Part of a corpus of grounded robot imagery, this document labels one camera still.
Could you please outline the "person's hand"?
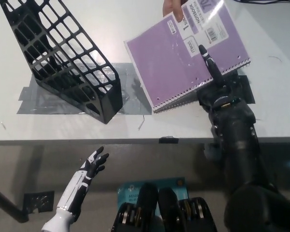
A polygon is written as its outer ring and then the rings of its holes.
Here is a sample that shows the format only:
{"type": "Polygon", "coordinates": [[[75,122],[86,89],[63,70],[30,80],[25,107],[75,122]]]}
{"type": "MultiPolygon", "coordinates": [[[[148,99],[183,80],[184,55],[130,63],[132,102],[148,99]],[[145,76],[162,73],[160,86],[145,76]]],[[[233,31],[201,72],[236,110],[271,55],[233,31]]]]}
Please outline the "person's hand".
{"type": "Polygon", "coordinates": [[[182,5],[186,2],[187,0],[164,0],[162,6],[163,17],[167,16],[170,13],[173,13],[177,22],[181,22],[184,17],[182,5]]]}

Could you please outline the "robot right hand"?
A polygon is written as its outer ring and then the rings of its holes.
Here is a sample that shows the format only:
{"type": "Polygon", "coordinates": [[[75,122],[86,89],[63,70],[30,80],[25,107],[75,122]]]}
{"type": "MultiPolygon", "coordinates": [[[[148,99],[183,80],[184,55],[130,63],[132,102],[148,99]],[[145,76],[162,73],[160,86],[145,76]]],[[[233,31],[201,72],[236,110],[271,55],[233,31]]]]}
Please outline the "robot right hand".
{"type": "Polygon", "coordinates": [[[231,81],[223,77],[207,49],[199,45],[199,51],[212,81],[197,91],[197,97],[200,106],[209,114],[214,135],[223,145],[255,142],[254,113],[231,81]]]}

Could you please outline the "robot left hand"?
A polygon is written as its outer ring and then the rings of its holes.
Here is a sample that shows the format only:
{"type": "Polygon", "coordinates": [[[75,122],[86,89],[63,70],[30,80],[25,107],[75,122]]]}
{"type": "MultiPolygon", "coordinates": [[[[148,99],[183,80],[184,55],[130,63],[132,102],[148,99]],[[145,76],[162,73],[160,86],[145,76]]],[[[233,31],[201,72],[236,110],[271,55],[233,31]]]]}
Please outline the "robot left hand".
{"type": "Polygon", "coordinates": [[[103,150],[104,147],[101,146],[94,151],[74,173],[57,204],[58,208],[70,212],[74,218],[80,215],[81,206],[92,179],[105,169],[104,164],[109,154],[103,155],[103,150]]]}

